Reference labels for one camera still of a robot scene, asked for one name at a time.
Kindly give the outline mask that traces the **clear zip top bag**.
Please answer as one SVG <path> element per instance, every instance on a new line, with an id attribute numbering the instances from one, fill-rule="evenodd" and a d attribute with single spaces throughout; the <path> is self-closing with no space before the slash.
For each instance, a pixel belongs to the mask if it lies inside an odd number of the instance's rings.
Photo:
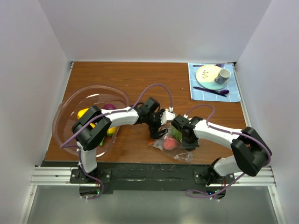
<path id="1" fill-rule="evenodd" d="M 184 149 L 182 145 L 182 133 L 174 128 L 171 123 L 166 123 L 159 131 L 166 133 L 158 139 L 149 139 L 148 145 L 159 149 L 174 160 L 192 162 L 193 153 Z"/>

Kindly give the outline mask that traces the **pink fake peach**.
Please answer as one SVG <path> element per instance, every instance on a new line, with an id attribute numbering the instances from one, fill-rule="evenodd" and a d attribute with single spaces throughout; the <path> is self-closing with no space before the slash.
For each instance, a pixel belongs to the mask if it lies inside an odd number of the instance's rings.
<path id="1" fill-rule="evenodd" d="M 163 148 L 165 150 L 173 150 L 177 147 L 177 141 L 172 138 L 167 138 L 163 141 Z"/>

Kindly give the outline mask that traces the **orange fake fruit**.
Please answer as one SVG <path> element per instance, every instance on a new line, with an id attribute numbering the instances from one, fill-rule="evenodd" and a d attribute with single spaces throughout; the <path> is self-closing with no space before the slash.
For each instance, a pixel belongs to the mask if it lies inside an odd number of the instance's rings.
<path id="1" fill-rule="evenodd" d="M 116 133 L 117 127 L 111 127 L 107 130 L 107 136 L 113 136 Z"/>

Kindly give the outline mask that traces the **purple fake onion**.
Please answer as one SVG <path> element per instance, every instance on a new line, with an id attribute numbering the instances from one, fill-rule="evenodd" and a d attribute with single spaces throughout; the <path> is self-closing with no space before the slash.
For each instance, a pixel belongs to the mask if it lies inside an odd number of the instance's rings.
<path id="1" fill-rule="evenodd" d="M 115 110 L 116 107 L 115 107 L 113 104 L 105 104 L 105 105 L 103 106 L 103 109 L 104 109 L 104 110 Z"/>

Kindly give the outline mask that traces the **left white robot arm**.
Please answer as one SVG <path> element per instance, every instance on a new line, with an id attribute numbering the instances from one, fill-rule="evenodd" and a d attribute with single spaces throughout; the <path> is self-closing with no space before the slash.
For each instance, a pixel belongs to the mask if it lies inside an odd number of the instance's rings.
<path id="1" fill-rule="evenodd" d="M 172 109 L 162 109 L 157 100 L 150 97 L 144 103 L 136 103 L 122 109 L 105 110 L 92 106 L 72 127 L 73 136 L 80 148 L 80 177 L 86 183 L 92 183 L 97 177 L 96 148 L 100 145 L 107 131 L 124 125 L 147 124 L 151 138 L 161 137 L 165 130 L 160 127 L 171 120 Z"/>

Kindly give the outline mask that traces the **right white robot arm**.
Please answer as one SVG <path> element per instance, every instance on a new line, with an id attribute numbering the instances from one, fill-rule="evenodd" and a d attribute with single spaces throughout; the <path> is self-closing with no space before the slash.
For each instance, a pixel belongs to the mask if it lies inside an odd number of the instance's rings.
<path id="1" fill-rule="evenodd" d="M 216 159 L 200 174 L 207 185 L 219 183 L 225 176 L 235 172 L 256 176 L 271 161 L 271 150 L 252 127 L 243 130 L 227 128 L 200 117 L 188 119 L 181 115 L 176 116 L 171 125 L 182 134 L 182 146 L 188 151 L 197 149 L 201 139 L 232 150 L 232 156 Z"/>

